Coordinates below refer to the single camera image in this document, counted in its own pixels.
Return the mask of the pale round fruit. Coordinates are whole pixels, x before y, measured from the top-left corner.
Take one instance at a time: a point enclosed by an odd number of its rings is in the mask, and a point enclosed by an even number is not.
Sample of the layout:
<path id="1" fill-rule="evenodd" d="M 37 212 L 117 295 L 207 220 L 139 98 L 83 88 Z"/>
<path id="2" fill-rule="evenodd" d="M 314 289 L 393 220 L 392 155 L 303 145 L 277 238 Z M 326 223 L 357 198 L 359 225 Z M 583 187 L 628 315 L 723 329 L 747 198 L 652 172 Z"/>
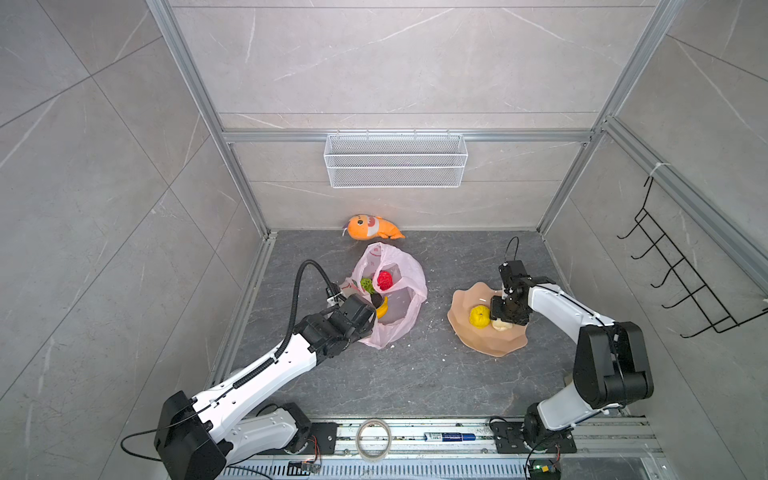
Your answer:
<path id="1" fill-rule="evenodd" d="M 496 331 L 503 332 L 503 331 L 507 331 L 507 330 L 510 330 L 511 328 L 513 328 L 514 324 L 496 319 L 496 320 L 492 320 L 491 321 L 491 326 Z"/>

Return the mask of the yellow bell pepper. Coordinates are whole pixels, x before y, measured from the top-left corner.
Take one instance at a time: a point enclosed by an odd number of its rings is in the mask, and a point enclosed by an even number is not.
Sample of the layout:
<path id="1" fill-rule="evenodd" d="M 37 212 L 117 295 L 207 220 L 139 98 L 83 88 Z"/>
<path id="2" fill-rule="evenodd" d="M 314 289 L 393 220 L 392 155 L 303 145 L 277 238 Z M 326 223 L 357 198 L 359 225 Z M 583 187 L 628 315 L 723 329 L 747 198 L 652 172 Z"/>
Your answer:
<path id="1" fill-rule="evenodd" d="M 477 305 L 470 310 L 469 322 L 477 329 L 484 329 L 491 324 L 491 310 L 486 305 Z"/>

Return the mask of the pink plastic bag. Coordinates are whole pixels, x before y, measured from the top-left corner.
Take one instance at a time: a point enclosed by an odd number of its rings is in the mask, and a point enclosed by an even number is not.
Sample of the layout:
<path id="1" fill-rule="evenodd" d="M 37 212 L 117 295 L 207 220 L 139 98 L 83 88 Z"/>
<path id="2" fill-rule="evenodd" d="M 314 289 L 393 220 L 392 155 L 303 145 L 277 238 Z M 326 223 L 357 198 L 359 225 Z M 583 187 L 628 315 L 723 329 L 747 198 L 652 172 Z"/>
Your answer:
<path id="1" fill-rule="evenodd" d="M 381 291 L 376 279 L 381 270 L 389 271 L 394 285 Z M 428 289 L 421 264 L 410 254 L 386 243 L 367 246 L 350 277 L 341 283 L 344 295 L 359 294 L 373 304 L 370 294 L 360 287 L 362 278 L 371 278 L 376 294 L 388 298 L 388 313 L 376 319 L 372 333 L 361 340 L 369 347 L 384 349 L 405 336 L 415 325 L 422 304 L 427 300 Z"/>

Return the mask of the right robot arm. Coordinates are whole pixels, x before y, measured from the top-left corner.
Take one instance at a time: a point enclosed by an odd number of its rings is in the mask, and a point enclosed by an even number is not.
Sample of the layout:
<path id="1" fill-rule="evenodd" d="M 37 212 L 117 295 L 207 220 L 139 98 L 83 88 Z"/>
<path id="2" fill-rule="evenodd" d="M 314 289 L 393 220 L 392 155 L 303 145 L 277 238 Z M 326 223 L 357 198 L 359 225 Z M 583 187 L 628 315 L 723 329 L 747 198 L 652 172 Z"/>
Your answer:
<path id="1" fill-rule="evenodd" d="M 578 423 L 653 395 L 654 384 L 641 328 L 618 322 L 568 295 L 549 278 L 530 276 L 520 260 L 499 265 L 502 294 L 491 299 L 491 318 L 525 326 L 535 312 L 576 343 L 572 381 L 531 405 L 522 435 L 533 451 L 550 448 Z"/>

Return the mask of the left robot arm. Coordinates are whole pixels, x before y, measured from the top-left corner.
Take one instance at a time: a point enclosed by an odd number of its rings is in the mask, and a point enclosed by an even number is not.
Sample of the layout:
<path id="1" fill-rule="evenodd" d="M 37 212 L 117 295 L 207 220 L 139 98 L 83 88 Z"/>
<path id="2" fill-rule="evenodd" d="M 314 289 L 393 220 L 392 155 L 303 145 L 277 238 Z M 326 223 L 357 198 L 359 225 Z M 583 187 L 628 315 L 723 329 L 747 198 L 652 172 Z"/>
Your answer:
<path id="1" fill-rule="evenodd" d="M 310 421 L 294 404 L 265 417 L 248 415 L 283 385 L 369 336 L 375 308 L 357 294 L 298 321 L 272 351 L 196 395 L 162 405 L 153 441 L 172 479 L 214 479 L 228 465 L 265 450 L 297 448 Z"/>

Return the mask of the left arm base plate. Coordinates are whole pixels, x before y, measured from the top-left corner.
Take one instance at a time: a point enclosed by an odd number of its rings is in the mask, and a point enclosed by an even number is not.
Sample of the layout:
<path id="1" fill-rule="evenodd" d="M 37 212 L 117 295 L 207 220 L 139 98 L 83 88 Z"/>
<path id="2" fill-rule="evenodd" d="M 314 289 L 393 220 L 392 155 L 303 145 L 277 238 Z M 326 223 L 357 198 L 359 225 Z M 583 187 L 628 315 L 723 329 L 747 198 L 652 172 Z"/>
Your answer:
<path id="1" fill-rule="evenodd" d="M 335 422 L 313 423 L 309 427 L 301 427 L 284 447 L 292 454 L 311 454 L 318 451 L 320 455 L 332 455 L 336 449 L 339 424 Z"/>

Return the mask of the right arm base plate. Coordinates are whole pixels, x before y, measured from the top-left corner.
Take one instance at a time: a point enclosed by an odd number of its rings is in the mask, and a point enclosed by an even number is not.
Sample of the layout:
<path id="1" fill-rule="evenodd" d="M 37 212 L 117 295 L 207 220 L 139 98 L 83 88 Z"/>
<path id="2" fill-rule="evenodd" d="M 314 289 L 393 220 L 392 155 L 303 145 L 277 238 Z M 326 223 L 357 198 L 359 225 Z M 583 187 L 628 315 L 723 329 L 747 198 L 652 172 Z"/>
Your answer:
<path id="1" fill-rule="evenodd" d="M 528 425 L 524 421 L 506 420 L 501 417 L 491 418 L 488 427 L 499 454 L 577 452 L 571 429 L 553 432 L 536 425 Z"/>

